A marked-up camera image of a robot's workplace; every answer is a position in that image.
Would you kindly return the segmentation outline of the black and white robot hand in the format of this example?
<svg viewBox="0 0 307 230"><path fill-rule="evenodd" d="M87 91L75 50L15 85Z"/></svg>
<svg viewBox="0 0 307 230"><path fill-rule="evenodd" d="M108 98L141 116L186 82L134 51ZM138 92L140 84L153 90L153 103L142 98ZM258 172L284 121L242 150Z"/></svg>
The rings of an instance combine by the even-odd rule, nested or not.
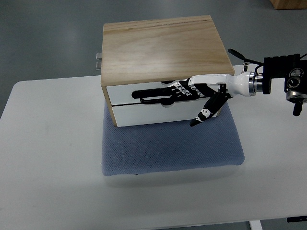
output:
<svg viewBox="0 0 307 230"><path fill-rule="evenodd" d="M191 120L190 126L212 118L230 98L236 95L246 97L254 96L262 91L262 77L255 72L242 72L240 75L207 74L196 75L185 80L178 80L166 88L163 92L171 97L164 99L163 105L171 105L179 99L186 100L193 95L209 96L198 115Z"/></svg>

